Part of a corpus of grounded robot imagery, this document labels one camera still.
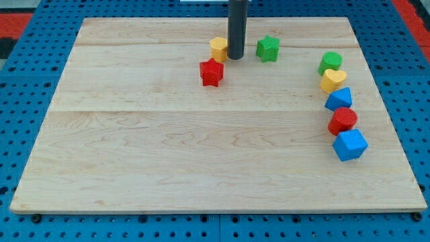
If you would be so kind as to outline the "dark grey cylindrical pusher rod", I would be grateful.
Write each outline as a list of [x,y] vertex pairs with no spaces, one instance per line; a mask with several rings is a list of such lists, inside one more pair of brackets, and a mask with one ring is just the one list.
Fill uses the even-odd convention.
[[239,60],[244,56],[248,0],[228,1],[228,57]]

